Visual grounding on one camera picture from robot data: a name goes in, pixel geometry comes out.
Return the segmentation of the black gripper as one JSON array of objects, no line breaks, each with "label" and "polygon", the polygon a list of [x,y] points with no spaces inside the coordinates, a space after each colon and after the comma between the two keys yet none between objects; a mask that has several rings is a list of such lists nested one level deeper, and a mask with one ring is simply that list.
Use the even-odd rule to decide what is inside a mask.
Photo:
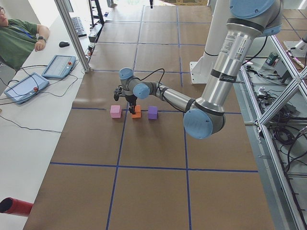
[{"label": "black gripper", "polygon": [[135,107],[136,107],[136,101],[137,97],[134,94],[127,94],[125,93],[125,99],[129,103],[129,112],[131,114],[135,114]]}]

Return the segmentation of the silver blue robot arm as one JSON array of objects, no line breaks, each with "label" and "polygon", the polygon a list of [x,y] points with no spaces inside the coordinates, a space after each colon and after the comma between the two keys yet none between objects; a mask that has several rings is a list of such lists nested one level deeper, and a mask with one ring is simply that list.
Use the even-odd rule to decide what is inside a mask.
[{"label": "silver blue robot arm", "polygon": [[279,33],[282,12],[281,0],[217,1],[201,59],[204,62],[208,56],[214,56],[215,63],[203,73],[208,81],[201,97],[191,98],[160,81],[141,80],[132,69],[123,68],[119,71],[121,84],[114,91],[114,99],[124,97],[134,114],[138,99],[156,96],[184,113],[184,128],[190,136],[209,137],[224,127],[225,100],[254,39]]}]

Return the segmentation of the person's hand with watch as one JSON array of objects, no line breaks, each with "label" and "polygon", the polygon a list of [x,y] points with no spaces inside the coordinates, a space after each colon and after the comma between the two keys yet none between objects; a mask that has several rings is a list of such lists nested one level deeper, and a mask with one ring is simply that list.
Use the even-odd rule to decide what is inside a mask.
[{"label": "person's hand with watch", "polygon": [[39,39],[35,43],[35,52],[42,51],[46,47],[46,41],[44,39]]}]

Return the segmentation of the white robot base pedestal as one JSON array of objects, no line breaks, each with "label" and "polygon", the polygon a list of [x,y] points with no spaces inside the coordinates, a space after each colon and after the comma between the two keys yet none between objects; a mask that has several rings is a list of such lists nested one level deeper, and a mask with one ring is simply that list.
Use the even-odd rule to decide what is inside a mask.
[{"label": "white robot base pedestal", "polygon": [[217,0],[203,56],[197,62],[190,62],[191,82],[193,84],[206,84],[208,82],[211,70],[217,61],[227,35],[226,23],[230,16],[229,1]]}]

